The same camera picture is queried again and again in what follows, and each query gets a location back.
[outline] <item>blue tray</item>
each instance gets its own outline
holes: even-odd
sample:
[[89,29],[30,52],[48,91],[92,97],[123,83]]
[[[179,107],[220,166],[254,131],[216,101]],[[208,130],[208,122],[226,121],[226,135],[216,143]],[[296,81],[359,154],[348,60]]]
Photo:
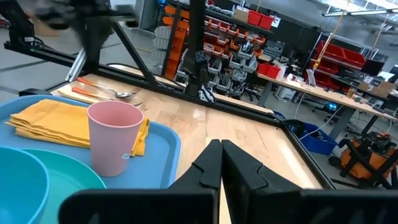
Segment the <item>blue tray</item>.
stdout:
[[[23,96],[0,105],[0,145],[19,148],[43,149],[65,154],[90,166],[90,150],[80,147],[38,141],[17,136],[15,128],[4,124],[10,115],[19,113],[28,106],[43,99],[57,100],[71,105],[88,104],[50,95]],[[145,141],[145,156],[130,158],[127,169],[117,177],[102,177],[109,189],[166,189],[174,182],[181,140],[163,124],[150,122]]]

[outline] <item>plastic cup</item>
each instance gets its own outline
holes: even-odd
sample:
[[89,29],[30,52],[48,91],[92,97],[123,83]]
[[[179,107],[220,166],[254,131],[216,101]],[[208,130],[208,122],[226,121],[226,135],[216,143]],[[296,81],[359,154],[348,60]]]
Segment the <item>plastic cup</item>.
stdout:
[[142,111],[129,103],[102,101],[89,106],[87,115],[93,169],[103,177],[123,173],[144,119]]

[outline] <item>folded napkin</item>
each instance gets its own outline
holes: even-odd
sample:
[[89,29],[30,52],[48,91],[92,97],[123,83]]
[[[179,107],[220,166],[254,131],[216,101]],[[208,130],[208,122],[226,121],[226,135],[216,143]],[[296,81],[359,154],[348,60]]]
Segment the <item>folded napkin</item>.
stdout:
[[[26,138],[55,142],[68,146],[90,148],[87,108],[54,100],[41,100],[6,122],[16,128],[16,134]],[[144,118],[131,149],[132,156],[145,154],[145,138],[149,120]]]

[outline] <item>blue container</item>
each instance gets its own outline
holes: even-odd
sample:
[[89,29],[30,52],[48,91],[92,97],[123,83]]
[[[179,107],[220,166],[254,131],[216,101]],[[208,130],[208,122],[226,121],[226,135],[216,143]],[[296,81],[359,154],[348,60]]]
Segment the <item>blue container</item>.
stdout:
[[[308,124],[308,123],[304,123],[304,124],[305,124],[305,127],[304,127],[303,136],[318,129],[318,127],[316,125]],[[333,140],[331,137],[329,137],[329,135],[324,133],[321,129],[319,129],[318,131],[322,134],[323,140],[319,140],[319,139],[314,138],[311,135],[309,135],[309,136],[301,139],[300,141],[307,148],[308,151],[316,152],[319,154],[329,156],[331,154],[331,152],[333,151],[333,149],[337,146],[337,143],[335,140]]]
[[49,172],[33,155],[0,147],[0,223],[39,223],[49,196]]

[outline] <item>silver spoon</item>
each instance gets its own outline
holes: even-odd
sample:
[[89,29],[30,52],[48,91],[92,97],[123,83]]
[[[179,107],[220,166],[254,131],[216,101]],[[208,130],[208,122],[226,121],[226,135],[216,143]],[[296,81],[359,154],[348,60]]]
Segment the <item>silver spoon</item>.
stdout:
[[[98,99],[101,99],[101,100],[113,100],[113,101],[115,100],[114,98],[111,98],[111,97],[101,96],[101,95],[97,95],[97,94],[94,94],[94,93],[90,93],[90,92],[82,90],[81,88],[78,88],[78,87],[72,87],[72,92],[79,93],[79,94],[86,95],[86,96],[92,96],[92,97],[95,97],[95,98],[98,98]],[[139,105],[142,104],[142,102],[131,103],[131,104],[134,105],[134,106],[139,106]]]
[[84,84],[87,84],[87,85],[91,85],[91,86],[97,87],[97,88],[101,88],[103,90],[111,91],[111,92],[114,93],[114,95],[117,98],[127,98],[127,97],[130,97],[130,96],[136,94],[134,92],[117,92],[117,91],[114,91],[111,88],[108,88],[106,86],[101,86],[101,85],[97,85],[95,83],[92,83],[92,82],[90,82],[90,81],[88,81],[88,80],[86,80],[85,78],[82,78],[82,77],[77,78],[77,81],[81,82],[81,83],[84,83]]

